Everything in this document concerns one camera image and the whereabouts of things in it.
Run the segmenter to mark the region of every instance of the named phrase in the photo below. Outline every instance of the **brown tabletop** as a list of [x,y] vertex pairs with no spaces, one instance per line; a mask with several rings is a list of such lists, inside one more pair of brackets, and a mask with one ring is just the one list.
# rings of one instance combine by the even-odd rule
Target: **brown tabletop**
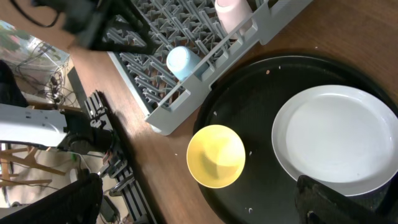
[[[360,68],[398,102],[397,12],[396,0],[314,0],[272,41],[255,45],[238,64],[272,52],[328,55]],[[166,222],[221,223],[186,163],[197,111],[170,136],[156,134],[107,53],[74,48],[70,54],[86,94],[102,91],[124,124],[135,160]]]

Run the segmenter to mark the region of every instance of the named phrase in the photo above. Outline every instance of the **dish rack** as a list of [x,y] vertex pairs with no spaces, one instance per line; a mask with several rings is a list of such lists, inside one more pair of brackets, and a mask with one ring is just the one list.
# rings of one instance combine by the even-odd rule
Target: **dish rack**
[[[150,25],[149,35],[158,46],[154,55],[108,52],[124,82],[160,134],[171,134],[205,100],[212,84],[254,44],[265,45],[312,0],[255,0],[257,9],[230,34],[217,18],[214,0],[132,0]],[[242,26],[250,28],[241,33]],[[106,41],[144,45],[134,32],[110,28]],[[167,54],[184,45],[209,68],[200,78],[190,75],[179,82],[167,69]]]

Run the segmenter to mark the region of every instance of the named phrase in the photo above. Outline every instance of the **black tray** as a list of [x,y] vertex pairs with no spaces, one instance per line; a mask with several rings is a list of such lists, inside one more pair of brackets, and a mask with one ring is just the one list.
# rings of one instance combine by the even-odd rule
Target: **black tray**
[[[228,75],[208,95],[193,132],[211,125],[230,127],[241,137],[246,163],[239,179],[222,189],[200,190],[226,223],[298,223],[294,204],[296,182],[278,163],[271,143],[274,118],[297,93],[320,85],[346,85],[364,90],[398,115],[388,95],[360,71],[307,54],[262,58]],[[369,194],[351,197],[378,213],[390,183]]]

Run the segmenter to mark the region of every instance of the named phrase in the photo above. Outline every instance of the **white plate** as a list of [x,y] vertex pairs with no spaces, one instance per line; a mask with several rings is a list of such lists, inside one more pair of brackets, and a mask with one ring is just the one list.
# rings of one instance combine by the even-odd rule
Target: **white plate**
[[279,163],[345,195],[360,195],[398,171],[398,119],[362,90],[327,85],[293,96],[279,110],[272,145]]

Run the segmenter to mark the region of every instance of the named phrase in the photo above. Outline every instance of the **yellow bowl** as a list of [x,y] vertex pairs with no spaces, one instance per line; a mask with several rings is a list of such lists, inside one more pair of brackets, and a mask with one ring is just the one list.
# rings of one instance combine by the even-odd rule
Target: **yellow bowl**
[[222,125],[202,128],[188,145],[189,171],[205,187],[216,189],[232,184],[241,175],[245,159],[242,140]]

